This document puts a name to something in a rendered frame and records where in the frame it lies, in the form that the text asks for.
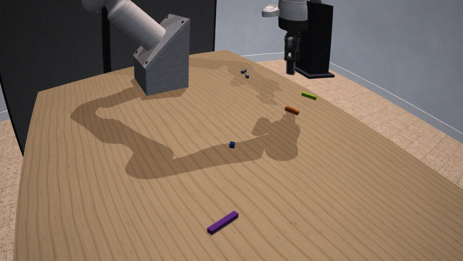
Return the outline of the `purple rod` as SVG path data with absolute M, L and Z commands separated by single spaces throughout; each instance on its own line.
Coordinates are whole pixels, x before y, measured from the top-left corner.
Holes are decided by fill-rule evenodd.
M 238 216 L 239 216 L 239 213 L 237 213 L 236 211 L 231 212 L 230 214 L 226 215 L 221 220 L 207 227 L 207 232 L 213 235 L 214 233 L 221 230 L 222 228 L 224 228 L 226 225 L 228 225 L 232 221 L 236 220 Z

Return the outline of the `orange rod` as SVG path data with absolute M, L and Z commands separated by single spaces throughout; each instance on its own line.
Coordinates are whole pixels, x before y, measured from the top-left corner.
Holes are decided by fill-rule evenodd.
M 290 112 L 290 113 L 295 114 L 295 115 L 299 114 L 298 110 L 296 110 L 294 108 L 291 108 L 291 107 L 288 107 L 288 106 L 285 107 L 285 111 Z

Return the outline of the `lime green rod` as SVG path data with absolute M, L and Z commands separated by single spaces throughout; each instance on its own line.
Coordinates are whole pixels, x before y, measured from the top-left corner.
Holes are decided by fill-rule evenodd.
M 310 99 L 316 100 L 316 96 L 314 96 L 312 94 L 302 92 L 301 95 L 304 96 L 304 97 L 308 97 Z

